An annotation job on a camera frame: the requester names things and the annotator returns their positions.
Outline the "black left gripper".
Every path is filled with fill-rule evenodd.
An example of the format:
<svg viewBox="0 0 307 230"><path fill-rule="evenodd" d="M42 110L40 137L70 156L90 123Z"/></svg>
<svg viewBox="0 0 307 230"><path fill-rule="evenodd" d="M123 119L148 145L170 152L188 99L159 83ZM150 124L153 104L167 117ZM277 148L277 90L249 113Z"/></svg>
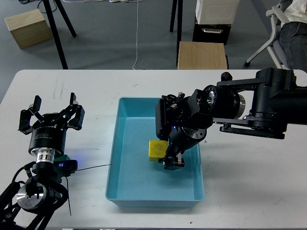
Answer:
<svg viewBox="0 0 307 230"><path fill-rule="evenodd" d="M63 155L67 129L81 130L85 110L77 105L73 92L70 94L70 105L59 113L41 115L41 102L40 96L36 95L33 107L21 111L19 131L31 134L28 150L31 155L37 155L39 149L53 149L56 155Z"/></svg>

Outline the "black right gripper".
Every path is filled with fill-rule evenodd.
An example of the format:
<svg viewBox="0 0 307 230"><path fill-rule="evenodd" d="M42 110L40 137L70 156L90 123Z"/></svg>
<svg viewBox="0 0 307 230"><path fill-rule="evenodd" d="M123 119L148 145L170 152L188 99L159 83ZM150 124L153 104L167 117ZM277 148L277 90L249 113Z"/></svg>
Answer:
<svg viewBox="0 0 307 230"><path fill-rule="evenodd" d="M203 141L207 135L207 129L191 129L173 126L167 141L158 141L161 146L160 155L164 156L158 160L164 165L165 170L178 170L185 167L182 155L199 142Z"/></svg>

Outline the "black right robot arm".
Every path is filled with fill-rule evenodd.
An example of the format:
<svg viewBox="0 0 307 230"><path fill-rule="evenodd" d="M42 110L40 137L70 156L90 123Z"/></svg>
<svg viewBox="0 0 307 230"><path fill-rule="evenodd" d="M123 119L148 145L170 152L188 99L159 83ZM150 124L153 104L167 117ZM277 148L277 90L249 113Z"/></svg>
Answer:
<svg viewBox="0 0 307 230"><path fill-rule="evenodd" d="M216 85L191 96L163 95L155 108L156 136L168 146L159 163L166 170L183 168L183 153L214 123L226 133L284 139L288 124L307 123L307 89L296 84L292 70L268 68L243 80L224 72Z"/></svg>

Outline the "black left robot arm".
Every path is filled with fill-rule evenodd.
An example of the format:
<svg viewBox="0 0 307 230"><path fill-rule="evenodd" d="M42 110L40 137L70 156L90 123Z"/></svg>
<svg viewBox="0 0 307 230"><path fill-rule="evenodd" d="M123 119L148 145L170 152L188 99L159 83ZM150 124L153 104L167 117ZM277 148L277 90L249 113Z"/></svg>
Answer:
<svg viewBox="0 0 307 230"><path fill-rule="evenodd" d="M30 134L29 154L36 160L21 167L0 196L0 228L21 230L14 219L21 209L35 214L26 227L44 230L54 212L69 200L62 178L78 169L76 160L64 153L69 128L81 130L85 111L71 93L69 105L59 113L41 115L41 98L20 113L19 131Z"/></svg>

